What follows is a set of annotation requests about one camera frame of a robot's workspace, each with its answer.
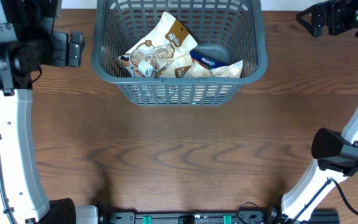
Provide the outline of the beige pouch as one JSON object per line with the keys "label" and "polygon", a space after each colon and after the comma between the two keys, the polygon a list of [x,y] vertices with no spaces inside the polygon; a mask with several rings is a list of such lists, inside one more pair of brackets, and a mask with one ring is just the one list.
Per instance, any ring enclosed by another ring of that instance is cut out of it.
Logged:
{"label": "beige pouch", "polygon": [[238,61],[232,65],[222,66],[214,69],[207,69],[199,62],[194,62],[193,65],[186,71],[184,78],[198,78],[198,77],[218,77],[218,78],[240,78],[243,69],[243,61]]}

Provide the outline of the Kleenex pocket tissue multipack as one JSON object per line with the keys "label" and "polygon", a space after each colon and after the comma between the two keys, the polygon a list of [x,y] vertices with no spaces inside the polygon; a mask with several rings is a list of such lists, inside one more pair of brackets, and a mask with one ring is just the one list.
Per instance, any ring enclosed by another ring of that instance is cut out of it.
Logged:
{"label": "Kleenex pocket tissue multipack", "polygon": [[227,65],[227,63],[205,57],[203,54],[200,54],[195,51],[191,51],[190,56],[194,62],[200,63],[204,68],[207,68],[209,70]]}

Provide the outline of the Pantree mushroom pouch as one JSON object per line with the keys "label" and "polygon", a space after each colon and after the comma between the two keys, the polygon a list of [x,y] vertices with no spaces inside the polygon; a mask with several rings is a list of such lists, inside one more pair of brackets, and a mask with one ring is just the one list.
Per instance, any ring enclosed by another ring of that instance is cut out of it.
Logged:
{"label": "Pantree mushroom pouch", "polygon": [[161,58],[157,60],[157,72],[154,77],[182,78],[192,65],[190,53],[179,57]]}
{"label": "Pantree mushroom pouch", "polygon": [[173,15],[164,12],[157,25],[117,62],[132,77],[154,77],[162,69],[159,60],[169,61],[189,55],[198,43]]}

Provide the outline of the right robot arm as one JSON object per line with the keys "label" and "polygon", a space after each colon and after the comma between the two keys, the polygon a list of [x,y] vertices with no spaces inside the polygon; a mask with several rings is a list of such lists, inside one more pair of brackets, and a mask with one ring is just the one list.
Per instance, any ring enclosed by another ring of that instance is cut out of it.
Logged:
{"label": "right robot arm", "polygon": [[[358,0],[325,1],[296,15],[313,36],[339,35],[355,29],[358,38]],[[341,132],[321,128],[314,136],[313,160],[301,179],[281,198],[279,207],[266,214],[266,223],[327,223],[332,218],[315,208],[333,188],[358,172],[358,106]]]}

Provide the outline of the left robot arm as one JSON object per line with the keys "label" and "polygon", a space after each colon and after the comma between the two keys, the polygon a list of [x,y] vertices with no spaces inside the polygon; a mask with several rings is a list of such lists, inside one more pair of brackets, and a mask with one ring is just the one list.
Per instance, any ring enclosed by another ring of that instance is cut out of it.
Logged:
{"label": "left robot arm", "polygon": [[0,223],[98,223],[93,205],[50,200],[40,180],[32,136],[34,72],[78,67],[81,33],[54,30],[55,0],[0,0]]}

